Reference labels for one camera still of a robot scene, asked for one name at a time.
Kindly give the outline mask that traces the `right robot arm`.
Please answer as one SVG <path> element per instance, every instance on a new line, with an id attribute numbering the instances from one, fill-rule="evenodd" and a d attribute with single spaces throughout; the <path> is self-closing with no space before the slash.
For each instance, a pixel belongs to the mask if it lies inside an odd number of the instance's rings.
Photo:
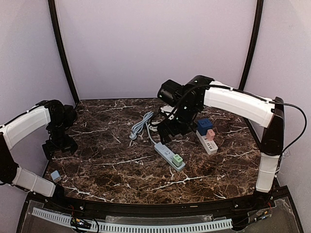
<path id="1" fill-rule="evenodd" d="M 261 159 L 256 182 L 256 191 L 262 193 L 268 193 L 272 189 L 281 157 L 287 149 L 284 146 L 284 107 L 299 110 L 304 120 L 307 120 L 300 107 L 285 103 L 279 97 L 260 97 L 202 75 L 195 76 L 185 85 L 168 80 L 161 85 L 157 97 L 172 107 L 172 110 L 164 113 L 165 118 L 156 124 L 162 144 L 171 142 L 173 136 L 186 135 L 197 129 L 194 120 L 204 107 L 239 115 L 263 127 L 263 135 L 259 142 Z"/>

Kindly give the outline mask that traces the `dark blue cube plug adapter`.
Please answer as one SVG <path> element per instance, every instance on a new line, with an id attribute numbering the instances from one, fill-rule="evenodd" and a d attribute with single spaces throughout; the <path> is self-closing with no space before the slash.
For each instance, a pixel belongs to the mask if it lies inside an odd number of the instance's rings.
<path id="1" fill-rule="evenodd" d="M 206 135 L 207 131 L 212 128 L 213 128 L 213 124 L 208 118 L 198 120 L 197 131 L 201 136 Z"/>

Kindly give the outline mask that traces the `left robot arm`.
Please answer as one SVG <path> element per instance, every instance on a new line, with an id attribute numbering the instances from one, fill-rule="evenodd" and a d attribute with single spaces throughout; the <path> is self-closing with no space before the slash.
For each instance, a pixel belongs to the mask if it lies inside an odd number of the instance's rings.
<path id="1" fill-rule="evenodd" d="M 49 139 L 43 152 L 51 160 L 57 151 L 74 154 L 78 145 L 66 131 L 77 120 L 73 106 L 59 100 L 43 100 L 30 110 L 18 115 L 0 127 L 0 184 L 16 186 L 48 198 L 64 196 L 63 186 L 22 168 L 11 155 L 13 147 L 34 131 L 45 127 Z"/>

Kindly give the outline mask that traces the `pink cube charger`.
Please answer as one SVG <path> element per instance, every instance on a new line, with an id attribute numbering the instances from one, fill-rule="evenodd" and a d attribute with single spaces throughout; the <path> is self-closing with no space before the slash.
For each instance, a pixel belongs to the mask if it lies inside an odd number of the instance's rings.
<path id="1" fill-rule="evenodd" d="M 215 132 L 213 129 L 208 129 L 206 134 L 207 141 L 213 141 L 215 137 Z"/>

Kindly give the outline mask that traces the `white power strip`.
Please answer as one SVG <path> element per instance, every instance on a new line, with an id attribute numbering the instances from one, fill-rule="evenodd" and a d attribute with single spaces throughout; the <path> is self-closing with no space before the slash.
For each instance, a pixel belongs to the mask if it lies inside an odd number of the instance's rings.
<path id="1" fill-rule="evenodd" d="M 200 140 L 201 144 L 203 145 L 204 149 L 208 153 L 208 155 L 213 155 L 217 153 L 218 146 L 213 140 L 208 141 L 207 137 L 205 135 L 201 135 L 198 131 L 196 131 L 196 135 L 198 139 Z"/>

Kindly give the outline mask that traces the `light blue power strip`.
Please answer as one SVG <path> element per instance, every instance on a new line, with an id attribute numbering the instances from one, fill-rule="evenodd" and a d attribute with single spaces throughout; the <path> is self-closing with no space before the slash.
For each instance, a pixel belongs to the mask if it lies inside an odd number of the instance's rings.
<path id="1" fill-rule="evenodd" d="M 170 150 L 166 145 L 162 145 L 160 142 L 154 145 L 155 151 L 176 171 L 181 171 L 185 167 L 185 162 L 183 161 L 182 166 L 176 167 L 172 163 L 172 158 L 176 154 L 172 150 Z"/>

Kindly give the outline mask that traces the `green cube charger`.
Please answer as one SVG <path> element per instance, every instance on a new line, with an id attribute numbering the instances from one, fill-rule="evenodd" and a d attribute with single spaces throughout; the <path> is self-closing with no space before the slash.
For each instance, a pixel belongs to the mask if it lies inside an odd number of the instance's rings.
<path id="1" fill-rule="evenodd" d="M 172 163 L 176 166 L 176 167 L 180 167 L 183 164 L 183 158 L 179 155 L 179 154 L 175 154 L 172 158 Z"/>

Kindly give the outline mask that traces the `light blue cube charger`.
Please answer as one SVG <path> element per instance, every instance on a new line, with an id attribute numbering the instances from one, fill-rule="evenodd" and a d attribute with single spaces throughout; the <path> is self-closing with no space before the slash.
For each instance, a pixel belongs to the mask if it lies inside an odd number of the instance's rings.
<path id="1" fill-rule="evenodd" d="M 51 173 L 51 178 L 55 183 L 59 182 L 62 179 L 61 175 L 57 170 Z"/>

